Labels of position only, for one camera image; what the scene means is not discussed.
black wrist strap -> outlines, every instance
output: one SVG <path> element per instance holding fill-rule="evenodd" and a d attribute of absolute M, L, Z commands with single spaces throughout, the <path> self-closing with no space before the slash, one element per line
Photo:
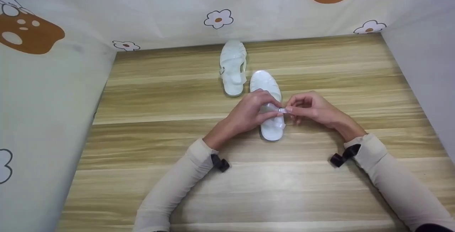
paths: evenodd
<path fill-rule="evenodd" d="M 213 167 L 216 167 L 221 172 L 225 172 L 229 169 L 230 165 L 226 159 L 220 159 L 217 154 L 211 154 L 210 157 L 212 158 Z"/>
<path fill-rule="evenodd" d="M 332 158 L 330 158 L 330 162 L 336 167 L 341 167 L 347 160 L 356 156 L 361 146 L 361 144 L 354 144 L 350 147 L 347 147 L 342 156 L 338 153 L 335 153 L 332 155 Z"/>

white flower print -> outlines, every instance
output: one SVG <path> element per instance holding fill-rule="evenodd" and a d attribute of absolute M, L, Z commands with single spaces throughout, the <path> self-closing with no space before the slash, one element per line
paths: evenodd
<path fill-rule="evenodd" d="M 5 183 L 11 178 L 13 169 L 8 164 L 13 159 L 13 153 L 7 149 L 0 149 L 0 184 Z"/>
<path fill-rule="evenodd" d="M 222 28 L 224 25 L 229 25 L 234 22 L 231 17 L 231 11 L 224 9 L 222 11 L 214 10 L 207 14 L 207 19 L 204 20 L 204 25 L 212 26 L 214 29 Z"/>
<path fill-rule="evenodd" d="M 367 21 L 363 26 L 354 30 L 354 34 L 369 34 L 376 33 L 386 28 L 387 26 L 384 23 L 378 23 L 375 20 Z"/>
<path fill-rule="evenodd" d="M 114 47 L 126 50 L 127 52 L 132 52 L 141 49 L 141 47 L 137 46 L 132 41 L 112 41 L 112 43 L 114 44 Z"/>

white fabric backdrop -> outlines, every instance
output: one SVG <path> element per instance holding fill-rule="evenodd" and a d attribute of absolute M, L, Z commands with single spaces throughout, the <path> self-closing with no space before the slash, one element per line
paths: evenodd
<path fill-rule="evenodd" d="M 342 0 L 333 4 L 315 0 L 18 0 L 18 3 L 64 31 L 79 30 L 117 51 L 214 44 L 228 39 L 261 41 L 353 34 L 367 21 L 380 23 L 373 27 L 380 30 L 418 8 L 417 0 Z M 222 10 L 225 12 L 217 15 L 216 11 Z M 212 18 L 206 21 L 210 13 Z M 216 23 L 215 17 L 222 18 L 221 23 Z M 356 33 L 365 33 L 368 28 Z"/>

long sleeve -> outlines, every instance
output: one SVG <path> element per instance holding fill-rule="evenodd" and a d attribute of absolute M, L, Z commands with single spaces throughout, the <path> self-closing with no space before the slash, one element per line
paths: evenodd
<path fill-rule="evenodd" d="M 354 158 L 357 164 L 365 170 L 390 207 L 412 231 L 428 223 L 455 231 L 450 213 L 425 185 L 387 152 L 376 136 L 368 134 L 358 137 L 344 146 L 356 143 L 362 145 Z"/>
<path fill-rule="evenodd" d="M 148 193 L 136 215 L 133 232 L 169 231 L 169 216 L 188 191 L 209 171 L 211 154 L 218 154 L 200 138 Z"/>

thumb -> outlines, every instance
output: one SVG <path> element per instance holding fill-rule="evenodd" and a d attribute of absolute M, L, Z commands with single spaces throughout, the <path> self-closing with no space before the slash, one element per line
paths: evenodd
<path fill-rule="evenodd" d="M 256 120 L 259 124 L 261 124 L 261 123 L 265 122 L 266 120 L 269 120 L 270 118 L 275 118 L 278 116 L 283 116 L 283 113 L 278 112 L 278 111 L 270 111 L 270 112 L 266 112 L 263 114 L 258 114 L 256 117 Z"/>
<path fill-rule="evenodd" d="M 309 118 L 314 118 L 315 115 L 315 109 L 313 108 L 305 108 L 305 107 L 286 107 L 286 111 L 289 114 L 293 114 L 296 116 L 304 116 L 304 117 L 309 117 Z"/>

